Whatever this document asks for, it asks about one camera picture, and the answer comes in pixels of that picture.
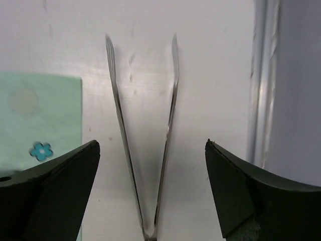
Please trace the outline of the metal food tongs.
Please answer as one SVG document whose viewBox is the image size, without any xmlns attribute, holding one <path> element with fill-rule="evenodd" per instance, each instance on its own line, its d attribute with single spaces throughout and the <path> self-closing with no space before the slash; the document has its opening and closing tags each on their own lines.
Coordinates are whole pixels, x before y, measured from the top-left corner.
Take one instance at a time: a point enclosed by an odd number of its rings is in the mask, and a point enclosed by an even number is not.
<svg viewBox="0 0 321 241">
<path fill-rule="evenodd" d="M 173 72 L 174 72 L 174 82 L 173 82 L 173 91 L 172 91 L 172 99 L 171 99 L 171 107 L 170 107 L 170 114 L 168 120 L 168 127 L 166 133 L 166 141 L 164 147 L 164 154 L 162 160 L 162 167 L 160 171 L 160 178 L 158 183 L 158 190 L 157 190 L 157 199 L 156 199 L 156 207 L 153 219 L 153 233 L 152 235 L 148 235 L 145 231 L 144 227 L 144 220 L 143 220 L 143 212 L 142 212 L 142 205 L 139 199 L 139 193 L 137 188 L 137 183 L 135 179 L 135 173 L 133 168 L 133 162 L 130 154 L 130 148 L 120 103 L 119 91 L 116 81 L 116 64 L 115 64 L 115 51 L 113 42 L 109 35 L 105 35 L 105 46 L 106 46 L 106 53 L 107 53 L 107 61 L 108 61 L 108 68 L 109 68 L 109 75 L 111 80 L 111 87 L 113 98 L 116 107 L 116 114 L 118 119 L 118 124 L 120 128 L 122 143 L 124 147 L 125 157 L 128 165 L 128 170 L 131 178 L 132 189 L 136 201 L 136 210 L 138 214 L 138 220 L 141 228 L 141 232 L 143 235 L 144 240 L 158 240 L 158 223 L 159 217 L 161 212 L 161 205 L 162 205 L 162 198 L 164 192 L 164 185 L 165 185 L 165 177 L 167 172 L 167 163 L 169 159 L 169 151 L 170 151 L 170 142 L 173 132 L 173 122 L 176 110 L 176 103 L 177 103 L 177 95 L 179 89 L 179 79 L 180 79 L 180 62 L 179 62 L 179 47 L 178 47 L 178 40 L 177 35 L 174 34 L 172 38 L 172 58 L 173 58 Z"/>
</svg>

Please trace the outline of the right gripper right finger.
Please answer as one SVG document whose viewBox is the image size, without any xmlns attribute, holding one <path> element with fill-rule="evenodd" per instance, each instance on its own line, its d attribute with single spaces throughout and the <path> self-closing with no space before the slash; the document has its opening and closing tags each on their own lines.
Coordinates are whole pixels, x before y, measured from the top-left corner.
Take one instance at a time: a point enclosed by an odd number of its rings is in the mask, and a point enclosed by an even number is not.
<svg viewBox="0 0 321 241">
<path fill-rule="evenodd" d="M 320 240 L 320 187 L 270 173 L 213 141 L 205 156 L 225 240 Z"/>
</svg>

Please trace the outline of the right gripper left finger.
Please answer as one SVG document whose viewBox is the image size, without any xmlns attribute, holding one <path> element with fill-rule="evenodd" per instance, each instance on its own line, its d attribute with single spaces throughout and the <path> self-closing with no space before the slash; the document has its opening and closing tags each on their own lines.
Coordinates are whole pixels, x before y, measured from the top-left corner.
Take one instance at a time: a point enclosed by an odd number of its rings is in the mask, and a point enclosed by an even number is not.
<svg viewBox="0 0 321 241">
<path fill-rule="evenodd" d="M 1 240 L 76 240 L 100 160 L 92 140 L 1 178 Z"/>
</svg>

